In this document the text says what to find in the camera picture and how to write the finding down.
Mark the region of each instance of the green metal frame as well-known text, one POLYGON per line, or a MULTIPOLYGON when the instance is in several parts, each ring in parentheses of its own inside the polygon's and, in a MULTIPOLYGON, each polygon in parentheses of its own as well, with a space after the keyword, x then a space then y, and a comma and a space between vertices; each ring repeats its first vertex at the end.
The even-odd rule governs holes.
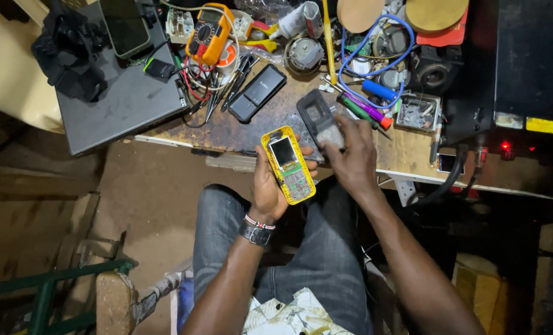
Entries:
POLYGON ((53 271, 40 275, 15 278, 0 282, 0 294, 22 290, 23 288, 38 287, 31 321, 28 324, 27 335, 63 335, 71 331, 82 330, 91 324, 95 324, 97 316, 94 310, 90 310, 79 316, 64 321, 49 324, 51 316, 51 303, 56 284, 60 280, 78 278, 85 275, 99 274, 104 271, 115 270, 128 275, 134 268, 134 263, 129 259, 116 259, 100 264, 87 265, 82 268, 53 271))

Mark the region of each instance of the person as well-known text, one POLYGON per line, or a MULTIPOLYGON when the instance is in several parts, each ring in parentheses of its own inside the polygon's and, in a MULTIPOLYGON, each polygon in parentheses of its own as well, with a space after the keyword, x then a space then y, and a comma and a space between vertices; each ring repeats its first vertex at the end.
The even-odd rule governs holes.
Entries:
MULTIPOLYGON (((484 334, 473 311, 378 187, 370 124, 344 116, 336 121, 346 150, 341 154, 334 145, 320 143, 335 179, 318 183, 316 195, 307 200, 304 238, 286 266, 259 270, 262 243, 239 233, 242 225, 254 222, 277 225, 288 207, 261 146, 256 146, 251 203, 220 185, 202 191, 193 255, 195 305, 183 335, 373 333, 356 206, 377 234, 398 298, 420 331, 484 334)), ((302 147, 303 155, 312 152, 302 147)), ((307 166, 315 177, 317 163, 307 161, 307 166)))

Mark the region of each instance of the man's left hand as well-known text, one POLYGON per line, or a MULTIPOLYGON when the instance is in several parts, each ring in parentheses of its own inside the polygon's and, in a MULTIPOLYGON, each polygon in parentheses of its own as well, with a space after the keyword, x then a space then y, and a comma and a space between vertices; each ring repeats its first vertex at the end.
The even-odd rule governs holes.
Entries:
MULTIPOLYGON (((301 136, 295 134, 297 141, 301 136)), ((309 156, 313 153, 312 147, 302 147, 303 156, 309 156)), ((285 213, 289 204, 281 188, 277 184, 266 150, 261 145, 256 146, 258 157, 256 159, 256 172, 254 173, 254 186, 252 188, 253 201, 250 209, 250 217, 263 224, 272 225, 279 220, 285 213)), ((307 168, 310 170, 312 178, 317 176, 317 162, 306 161, 307 168)))

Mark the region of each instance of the black power bank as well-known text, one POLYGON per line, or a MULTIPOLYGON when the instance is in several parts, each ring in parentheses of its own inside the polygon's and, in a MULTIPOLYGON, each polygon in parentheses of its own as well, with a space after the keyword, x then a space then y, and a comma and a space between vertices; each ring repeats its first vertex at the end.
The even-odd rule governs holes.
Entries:
POLYGON ((246 87, 233 97, 228 105, 229 112, 241 123, 250 122, 268 100, 287 83, 287 76, 276 66, 268 64, 246 87))

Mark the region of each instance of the blue wire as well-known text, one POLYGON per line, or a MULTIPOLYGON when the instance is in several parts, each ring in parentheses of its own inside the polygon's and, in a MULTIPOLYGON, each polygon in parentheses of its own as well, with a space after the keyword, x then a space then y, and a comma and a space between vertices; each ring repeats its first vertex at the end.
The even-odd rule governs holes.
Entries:
MULTIPOLYGON (((342 50, 345 50, 345 34, 346 34, 346 30, 345 30, 345 27, 343 27, 343 43, 341 45, 341 49, 342 50)), ((347 68, 347 70, 349 70, 350 72, 353 72, 355 73, 356 75, 358 75, 359 77, 368 77, 368 76, 375 76, 376 74, 379 74, 383 71, 386 71, 388 69, 390 69, 391 67, 399 64, 399 62, 401 60, 403 60, 405 57, 407 57, 407 55, 411 52, 411 50, 413 49, 413 44, 415 43, 415 35, 413 33, 413 29, 411 29, 411 27, 409 26, 408 23, 406 23, 405 21, 401 20, 400 18, 394 16, 394 15, 390 15, 390 14, 382 14, 380 15, 377 19, 376 19, 376 22, 374 23, 374 25, 370 28, 368 34, 365 36, 365 38, 363 39, 363 41, 357 46, 357 48, 355 49, 355 51, 353 51, 351 53, 351 55, 345 59, 345 55, 344 55, 344 52, 341 53, 342 55, 342 58, 343 58, 343 65, 341 66, 341 68, 338 70, 338 81, 340 82, 340 84, 350 93, 352 94, 353 96, 355 96, 356 98, 364 101, 365 103, 369 104, 370 106, 372 107, 375 107, 377 109, 387 109, 387 108, 390 108, 392 106, 394 106, 397 101, 399 101, 399 98, 400 98, 400 95, 403 93, 403 90, 405 89, 405 81, 402 81, 400 83, 400 89, 399 89, 399 92, 397 93, 396 97, 394 98, 394 100, 392 100, 392 102, 389 104, 389 105, 386 105, 386 106, 378 106, 377 104, 374 104, 372 103, 371 101, 369 101, 368 99, 364 98, 363 95, 360 95, 358 93, 356 93, 355 91, 351 90, 347 85, 345 85, 345 82, 343 80, 343 69, 347 68), (355 55, 357 55, 357 53, 359 52, 359 50, 361 50, 361 48, 363 48, 363 45, 365 45, 365 43, 368 42, 368 39, 369 39, 369 36, 370 34, 372 33, 372 31, 374 30, 374 28, 377 27, 378 25, 378 22, 382 19, 382 18, 389 18, 389 19, 393 19, 397 22, 399 22, 401 25, 405 26, 407 28, 407 31, 409 32, 409 36, 411 37, 411 40, 410 40, 410 43, 409 43, 409 47, 407 48, 407 51, 405 51, 405 53, 398 57, 396 59, 396 61, 393 61, 392 63, 390 63, 389 65, 387 65, 385 68, 383 69, 380 69, 380 70, 377 70, 375 72, 370 72, 370 73, 366 73, 366 74, 360 74, 360 73, 356 73, 354 72, 352 69, 350 69, 348 67, 348 62, 353 58, 355 57, 355 55)))

